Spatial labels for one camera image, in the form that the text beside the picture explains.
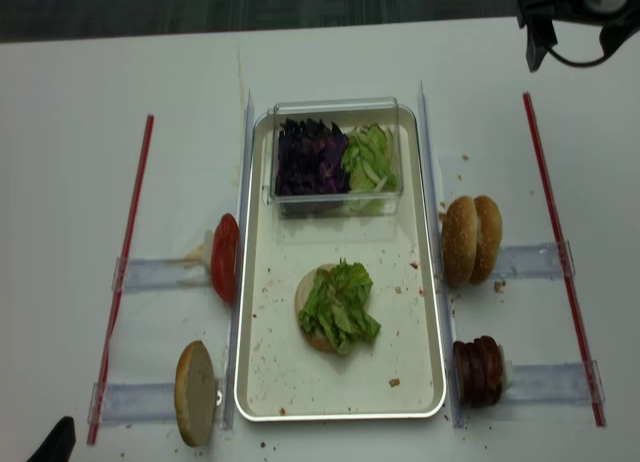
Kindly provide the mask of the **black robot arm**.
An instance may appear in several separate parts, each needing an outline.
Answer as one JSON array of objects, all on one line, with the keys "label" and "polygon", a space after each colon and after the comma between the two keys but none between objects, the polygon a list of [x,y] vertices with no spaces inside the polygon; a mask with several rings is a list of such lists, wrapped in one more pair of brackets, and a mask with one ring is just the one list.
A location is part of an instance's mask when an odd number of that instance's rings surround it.
[{"label": "black robot arm", "polygon": [[[516,16],[519,27],[527,32],[526,61],[532,73],[547,55],[567,67],[596,67],[639,32],[639,0],[516,0]],[[599,27],[602,55],[592,61],[560,55],[555,50],[556,21]]]}]

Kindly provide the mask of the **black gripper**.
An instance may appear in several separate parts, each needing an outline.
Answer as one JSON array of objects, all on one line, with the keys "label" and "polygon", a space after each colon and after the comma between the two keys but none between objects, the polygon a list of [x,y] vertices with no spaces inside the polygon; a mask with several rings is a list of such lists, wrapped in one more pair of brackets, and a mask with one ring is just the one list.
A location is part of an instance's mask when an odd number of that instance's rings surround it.
[{"label": "black gripper", "polygon": [[584,68],[584,62],[561,56],[554,47],[558,44],[553,23],[580,21],[582,0],[516,0],[517,21],[527,33],[526,61],[529,71],[536,72],[546,55],[572,68]]}]

